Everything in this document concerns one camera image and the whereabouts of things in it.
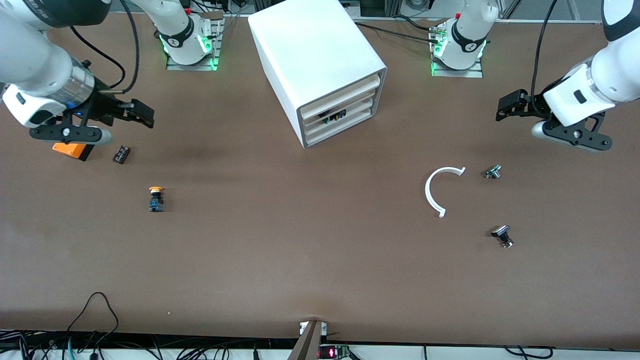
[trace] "white curved handle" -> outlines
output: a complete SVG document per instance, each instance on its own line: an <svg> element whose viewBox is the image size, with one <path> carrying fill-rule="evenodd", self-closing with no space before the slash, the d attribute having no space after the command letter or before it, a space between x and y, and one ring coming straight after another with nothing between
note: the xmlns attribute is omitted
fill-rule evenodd
<svg viewBox="0 0 640 360"><path fill-rule="evenodd" d="M439 215L440 218L444 216L446 209L438 205L436 200L433 200L433 196L431 196L431 179L433 179L433 176L441 172L451 172L453 174L456 174L457 176L460 176L462 175L463 172L465 172L465 169L466 168L464 167L463 168L454 168L454 167L439 168L438 170L434 171L431 174L431 176L429 176L429 179L427 179L427 183L424 185L424 193L427 195L427 201L429 202L429 205L431 205L432 208L434 208L437 212L440 213Z"/></svg>

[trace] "white robot link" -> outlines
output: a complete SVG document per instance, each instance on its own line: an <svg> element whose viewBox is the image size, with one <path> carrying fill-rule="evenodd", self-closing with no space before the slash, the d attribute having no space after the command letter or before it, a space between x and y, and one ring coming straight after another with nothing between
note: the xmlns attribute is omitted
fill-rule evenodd
<svg viewBox="0 0 640 360"><path fill-rule="evenodd" d="M541 117L531 129L536 138L589 152L609 150L611 138L598 132L605 111L640 98L640 0L603 0L602 25L607 47L538 95L519 89L501 98L495 120Z"/></svg>
<svg viewBox="0 0 640 360"><path fill-rule="evenodd" d="M197 14L187 15L178 0L131 1L152 19L165 51L176 63L191 65L211 52L206 46L211 23ZM116 118L153 128L152 108L136 99L123 102L115 97L132 85L112 89L92 74L90 62L81 63L44 35L51 28L100 24L110 7L111 0L0 2L0 82L8 84L2 99L32 138L108 143L111 133L88 126L88 120L112 126ZM80 124L73 123L74 116Z"/></svg>
<svg viewBox="0 0 640 360"><path fill-rule="evenodd" d="M444 34L433 55L452 69L469 69L482 56L498 13L496 0L466 0L459 15L438 25Z"/></svg>

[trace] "robotic arm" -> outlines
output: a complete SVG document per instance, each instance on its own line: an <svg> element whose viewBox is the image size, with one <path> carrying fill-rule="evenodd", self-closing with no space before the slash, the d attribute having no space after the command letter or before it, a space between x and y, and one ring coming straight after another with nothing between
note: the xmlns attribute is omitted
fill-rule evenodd
<svg viewBox="0 0 640 360"><path fill-rule="evenodd" d="M495 120L541 117L531 129L536 138L589 152L609 150L612 140L598 132L605 112L640 98L640 0L603 0L602 22L607 47L538 95L519 89L501 98Z"/></svg>
<svg viewBox="0 0 640 360"><path fill-rule="evenodd" d="M211 24L187 15L178 0L135 0L154 21L165 51L181 65L191 65L211 52ZM111 0L5 0L0 3L0 82L10 84L3 101L31 137L63 143L105 144L113 119L154 125L154 111L139 100L118 100L113 90L41 31L100 24ZM73 117L79 117L79 125Z"/></svg>

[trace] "brown tabletop surface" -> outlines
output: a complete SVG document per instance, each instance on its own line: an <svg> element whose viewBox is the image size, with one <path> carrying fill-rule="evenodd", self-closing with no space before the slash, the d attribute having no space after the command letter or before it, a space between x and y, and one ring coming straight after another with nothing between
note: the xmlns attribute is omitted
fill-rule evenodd
<svg viewBox="0 0 640 360"><path fill-rule="evenodd" d="M140 76L120 98L153 107L154 129L117 122L83 163L0 110L0 328L66 329L103 291L123 332L295 337L316 317L351 341L640 348L640 102L607 114L597 155L533 138L535 118L494 121L531 84L539 24L496 24L484 79L432 78L424 42L362 29L388 66L378 114L305 150L246 18L216 72L164 70L136 20ZM79 31L128 84L127 17ZM118 77L69 29L49 36ZM601 26L549 25L538 91L605 44ZM440 167L467 168L432 183L444 218L424 196ZM166 212L148 212L150 186ZM489 235L504 224L510 249ZM76 325L113 322L95 299Z"/></svg>

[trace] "small black cylindrical object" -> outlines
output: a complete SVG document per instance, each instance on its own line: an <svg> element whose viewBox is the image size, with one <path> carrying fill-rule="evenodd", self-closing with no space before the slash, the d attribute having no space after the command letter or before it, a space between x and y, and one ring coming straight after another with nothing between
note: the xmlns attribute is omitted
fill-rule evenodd
<svg viewBox="0 0 640 360"><path fill-rule="evenodd" d="M127 159L127 156L129 156L130 152L131 148L124 145L121 146L120 150L118 150L118 153L113 156L113 162L121 165L124 164L124 161Z"/></svg>

